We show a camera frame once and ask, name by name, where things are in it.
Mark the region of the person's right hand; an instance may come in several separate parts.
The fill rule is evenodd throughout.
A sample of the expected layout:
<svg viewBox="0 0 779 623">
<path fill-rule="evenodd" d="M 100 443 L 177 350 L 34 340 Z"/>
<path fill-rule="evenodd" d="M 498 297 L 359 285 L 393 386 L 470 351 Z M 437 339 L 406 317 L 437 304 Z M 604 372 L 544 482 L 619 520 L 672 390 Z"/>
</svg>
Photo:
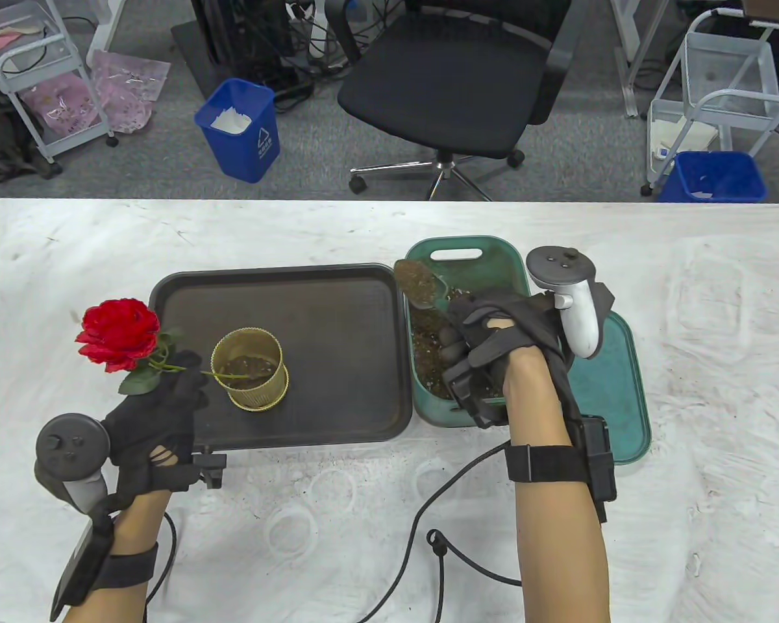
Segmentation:
<svg viewBox="0 0 779 623">
<path fill-rule="evenodd" d="M 568 428 L 582 420 L 569 382 L 575 355 L 551 294 L 526 297 L 509 290 L 479 291 L 449 301 L 439 331 L 444 385 L 479 428 L 508 424 L 505 407 L 484 400 L 484 389 L 502 389 L 508 356 L 537 347 L 548 365 Z"/>
</svg>

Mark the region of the person's left hand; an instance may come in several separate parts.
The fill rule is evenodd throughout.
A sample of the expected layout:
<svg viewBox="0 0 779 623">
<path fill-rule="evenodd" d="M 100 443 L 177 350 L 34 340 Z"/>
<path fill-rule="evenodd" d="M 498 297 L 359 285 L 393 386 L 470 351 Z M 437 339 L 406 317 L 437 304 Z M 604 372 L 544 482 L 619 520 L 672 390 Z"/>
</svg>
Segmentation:
<svg viewBox="0 0 779 623">
<path fill-rule="evenodd" d="M 194 415 L 208 403 L 205 385 L 206 376 L 189 365 L 163 374 L 155 389 L 127 397 L 102 419 L 120 498 L 187 491 L 199 481 L 192 463 Z"/>
</svg>

